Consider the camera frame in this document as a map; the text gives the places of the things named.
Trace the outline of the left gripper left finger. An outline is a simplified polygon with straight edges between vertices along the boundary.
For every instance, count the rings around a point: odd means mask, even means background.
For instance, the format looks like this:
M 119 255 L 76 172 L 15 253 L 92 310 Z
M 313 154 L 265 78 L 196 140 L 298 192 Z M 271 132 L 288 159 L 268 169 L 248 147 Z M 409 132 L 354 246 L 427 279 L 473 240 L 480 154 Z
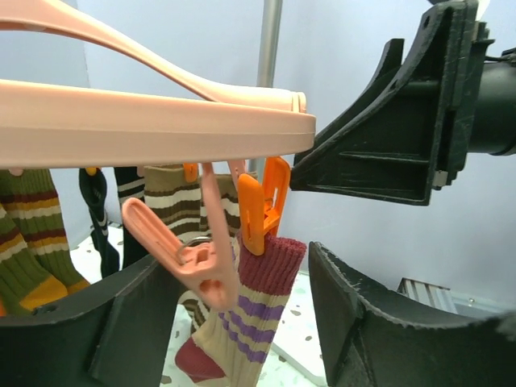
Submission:
M 29 316 L 1 319 L 1 384 L 158 386 L 180 293 L 151 256 Z

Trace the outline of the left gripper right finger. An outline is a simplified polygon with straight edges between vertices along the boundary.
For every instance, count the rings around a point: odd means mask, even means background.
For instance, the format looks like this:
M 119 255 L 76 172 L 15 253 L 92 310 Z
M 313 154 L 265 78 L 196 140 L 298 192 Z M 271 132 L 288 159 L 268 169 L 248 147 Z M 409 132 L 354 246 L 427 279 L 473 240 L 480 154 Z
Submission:
M 513 386 L 515 313 L 474 319 L 392 291 L 309 245 L 329 386 Z

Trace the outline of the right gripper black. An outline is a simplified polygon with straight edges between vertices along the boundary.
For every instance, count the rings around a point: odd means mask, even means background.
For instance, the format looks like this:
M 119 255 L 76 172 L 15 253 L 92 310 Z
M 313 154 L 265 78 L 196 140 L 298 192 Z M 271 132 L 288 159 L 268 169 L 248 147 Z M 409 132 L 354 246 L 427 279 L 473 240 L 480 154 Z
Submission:
M 469 153 L 515 153 L 515 50 L 489 56 L 478 1 L 435 1 L 405 61 L 384 46 L 366 90 L 294 157 L 290 187 L 425 206 Z

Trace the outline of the pink clip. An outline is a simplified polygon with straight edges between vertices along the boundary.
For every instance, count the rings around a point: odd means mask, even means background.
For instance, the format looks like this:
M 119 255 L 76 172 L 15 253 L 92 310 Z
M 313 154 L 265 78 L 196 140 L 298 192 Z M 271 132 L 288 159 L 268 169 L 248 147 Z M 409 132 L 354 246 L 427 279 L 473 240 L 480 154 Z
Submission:
M 239 297 L 236 272 L 226 217 L 213 165 L 202 164 L 201 181 L 211 237 L 190 246 L 177 236 L 143 202 L 130 198 L 122 208 L 126 229 L 182 284 L 209 307 L 225 311 L 235 307 Z

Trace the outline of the pink round clip hanger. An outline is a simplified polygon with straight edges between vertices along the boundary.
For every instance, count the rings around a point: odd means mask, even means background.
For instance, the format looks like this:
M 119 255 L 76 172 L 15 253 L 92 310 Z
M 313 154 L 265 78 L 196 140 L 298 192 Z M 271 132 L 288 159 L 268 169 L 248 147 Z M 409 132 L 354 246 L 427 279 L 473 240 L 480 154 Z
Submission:
M 169 98 L 4 80 L 1 166 L 136 166 L 281 156 L 312 147 L 304 94 L 225 85 L 171 64 L 61 1 L 4 1 L 1 27 L 64 35 L 147 65 L 195 94 Z

